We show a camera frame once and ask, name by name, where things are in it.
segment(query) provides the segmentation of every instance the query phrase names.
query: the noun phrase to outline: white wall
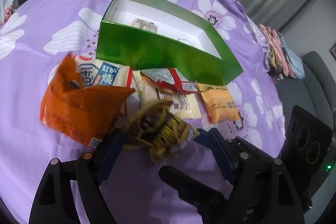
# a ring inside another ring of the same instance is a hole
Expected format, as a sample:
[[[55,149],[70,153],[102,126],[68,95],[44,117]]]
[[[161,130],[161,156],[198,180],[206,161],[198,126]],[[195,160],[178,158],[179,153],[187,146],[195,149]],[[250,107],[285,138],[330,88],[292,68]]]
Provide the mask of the white wall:
[[[336,44],[336,0],[314,0],[282,35],[287,47],[300,57],[316,51],[336,80],[336,60],[330,53]]]

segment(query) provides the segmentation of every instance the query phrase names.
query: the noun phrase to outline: green box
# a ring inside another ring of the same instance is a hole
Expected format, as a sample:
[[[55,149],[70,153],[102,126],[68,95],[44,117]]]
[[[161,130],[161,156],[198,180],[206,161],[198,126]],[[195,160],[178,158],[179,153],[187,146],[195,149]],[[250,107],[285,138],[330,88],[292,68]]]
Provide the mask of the green box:
[[[157,34],[131,27],[137,18],[153,22]],[[112,0],[100,24],[96,57],[133,70],[177,68],[189,81],[212,85],[243,72],[210,22],[167,0]]]

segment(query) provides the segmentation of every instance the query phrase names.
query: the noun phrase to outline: floral tablecloth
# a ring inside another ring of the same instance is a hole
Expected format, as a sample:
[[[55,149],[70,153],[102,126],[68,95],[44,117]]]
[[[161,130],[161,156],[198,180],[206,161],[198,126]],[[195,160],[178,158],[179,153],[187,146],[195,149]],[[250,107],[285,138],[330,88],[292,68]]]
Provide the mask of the floral tablecloth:
[[[39,121],[48,80],[67,52],[94,57],[102,15],[111,0],[28,0],[0,29],[0,196],[20,223],[27,223],[43,172],[52,158],[77,159],[90,150]],[[240,119],[217,125],[226,137],[239,135],[276,157],[284,141],[284,117],[267,75],[263,35],[235,0],[169,0],[207,19],[221,34],[244,72],[228,88]],[[139,106],[136,95],[129,98]],[[204,107],[202,119],[211,128]],[[193,178],[230,194],[209,150],[191,143],[173,165]],[[101,191],[118,223],[201,223],[196,208],[160,181],[147,151],[122,152]],[[78,189],[74,197],[88,223]]]

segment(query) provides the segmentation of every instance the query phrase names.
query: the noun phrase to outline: light orange snack package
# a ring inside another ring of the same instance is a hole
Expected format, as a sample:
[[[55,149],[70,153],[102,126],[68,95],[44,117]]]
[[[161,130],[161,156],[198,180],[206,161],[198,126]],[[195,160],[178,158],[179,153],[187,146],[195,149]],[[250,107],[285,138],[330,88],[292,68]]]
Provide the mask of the light orange snack package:
[[[196,82],[201,92],[209,120],[216,124],[222,120],[238,120],[238,108],[226,86],[205,85]]]
[[[41,101],[40,120],[77,142],[96,148],[134,89],[94,85],[84,88],[68,54],[59,65]]]

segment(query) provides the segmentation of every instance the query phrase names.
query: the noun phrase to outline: gray sofa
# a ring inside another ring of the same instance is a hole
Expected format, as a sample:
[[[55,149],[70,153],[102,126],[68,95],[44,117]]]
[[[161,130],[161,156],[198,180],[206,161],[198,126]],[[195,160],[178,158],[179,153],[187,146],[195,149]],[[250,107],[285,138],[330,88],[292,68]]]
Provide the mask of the gray sofa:
[[[336,131],[336,82],[317,52],[307,53],[302,61],[303,80],[285,78],[276,83],[285,128],[294,105],[299,105]]]

